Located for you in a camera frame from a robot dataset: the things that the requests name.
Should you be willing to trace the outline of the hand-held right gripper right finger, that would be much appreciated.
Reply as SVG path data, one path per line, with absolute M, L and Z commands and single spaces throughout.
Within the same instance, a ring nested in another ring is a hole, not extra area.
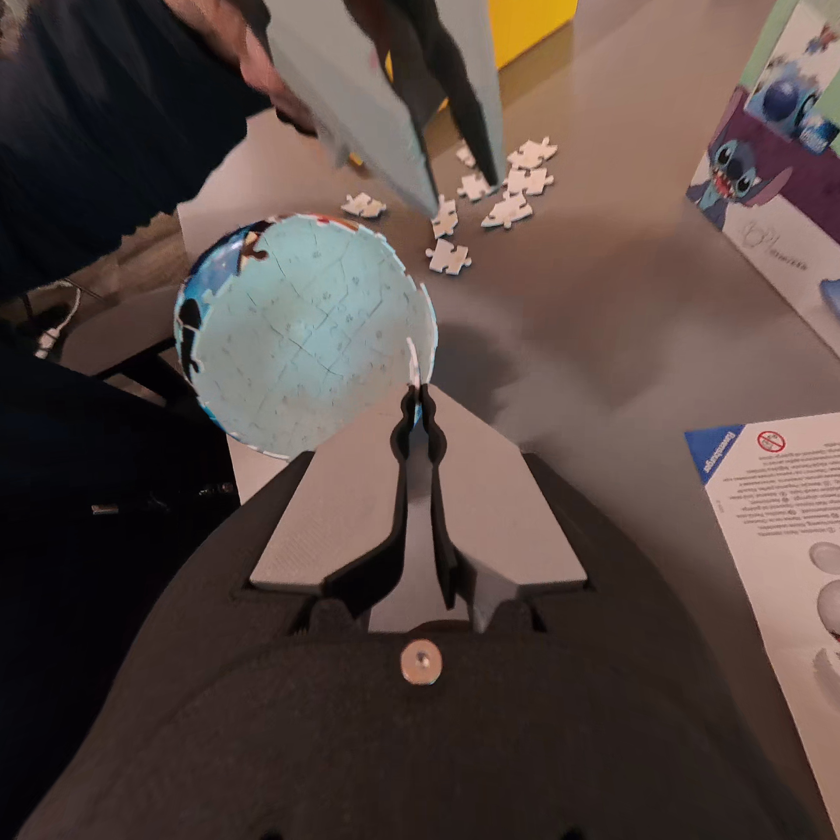
M 485 632 L 505 602 L 582 588 L 587 574 L 519 446 L 435 385 L 421 391 L 430 520 L 447 608 Z

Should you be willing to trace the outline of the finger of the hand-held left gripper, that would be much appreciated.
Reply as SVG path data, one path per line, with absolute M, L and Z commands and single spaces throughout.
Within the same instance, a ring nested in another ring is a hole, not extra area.
M 385 2 L 268 1 L 267 41 L 283 81 L 309 107 L 338 164 L 349 154 L 427 216 L 438 193 L 423 132 L 385 71 Z
M 427 2 L 427 123 L 443 106 L 491 188 L 507 172 L 495 46 L 487 2 Z

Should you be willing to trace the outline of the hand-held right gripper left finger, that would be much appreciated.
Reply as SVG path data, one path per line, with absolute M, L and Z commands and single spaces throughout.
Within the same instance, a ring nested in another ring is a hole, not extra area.
M 402 577 L 417 386 L 399 385 L 310 453 L 249 582 L 368 613 Z

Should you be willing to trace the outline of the blue cartoon puzzle ball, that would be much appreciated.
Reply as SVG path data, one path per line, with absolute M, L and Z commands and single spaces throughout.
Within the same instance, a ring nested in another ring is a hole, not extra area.
M 406 337 L 422 384 L 438 323 L 382 234 L 293 213 L 220 238 L 175 300 L 175 348 L 199 406 L 228 436 L 290 461 L 406 385 Z

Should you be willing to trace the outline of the person's left forearm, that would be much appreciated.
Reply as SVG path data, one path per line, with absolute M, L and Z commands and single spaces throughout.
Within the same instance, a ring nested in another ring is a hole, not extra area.
M 2 300 L 191 201 L 269 105 L 164 2 L 33 2 L 2 59 Z

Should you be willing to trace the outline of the pile of white puzzle pieces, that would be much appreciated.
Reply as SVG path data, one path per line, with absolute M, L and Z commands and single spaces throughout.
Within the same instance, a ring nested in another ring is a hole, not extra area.
M 508 173 L 503 178 L 500 197 L 481 220 L 485 230 L 503 228 L 510 230 L 533 215 L 529 199 L 541 196 L 546 187 L 554 182 L 547 163 L 557 153 L 558 146 L 552 143 L 550 136 L 540 141 L 526 140 L 507 156 Z M 466 143 L 462 143 L 455 152 L 459 162 L 467 169 L 456 189 L 457 198 L 476 204 L 493 192 L 487 180 L 478 173 L 477 162 Z M 428 268 L 438 274 L 456 277 L 463 268 L 472 264 L 469 249 L 457 245 L 454 241 L 455 230 L 459 224 L 457 202 L 454 198 L 438 197 L 438 211 L 430 222 L 434 234 L 434 247 L 427 248 L 425 256 Z

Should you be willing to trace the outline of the colourful cartoon puzzle box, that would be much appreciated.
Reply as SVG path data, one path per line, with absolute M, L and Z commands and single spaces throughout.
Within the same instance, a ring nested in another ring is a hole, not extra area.
M 686 198 L 839 354 L 838 2 L 777 2 Z

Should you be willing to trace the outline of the person's left hand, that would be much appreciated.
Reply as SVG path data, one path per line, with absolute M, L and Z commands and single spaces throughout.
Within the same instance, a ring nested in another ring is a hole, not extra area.
M 266 36 L 270 16 L 263 2 L 166 1 L 165 4 L 211 50 L 237 68 L 247 85 L 270 100 L 279 121 L 303 136 L 317 137 L 309 107 L 289 89 L 273 63 Z

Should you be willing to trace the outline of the person's torso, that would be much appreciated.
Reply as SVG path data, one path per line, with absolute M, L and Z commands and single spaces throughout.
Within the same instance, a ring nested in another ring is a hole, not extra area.
M 73 759 L 144 619 L 238 507 L 224 434 L 2 346 L 1 837 Z

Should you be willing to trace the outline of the white instruction sheet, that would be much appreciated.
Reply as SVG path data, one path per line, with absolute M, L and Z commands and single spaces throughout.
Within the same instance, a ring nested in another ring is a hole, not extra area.
M 839 832 L 839 414 L 685 433 Z

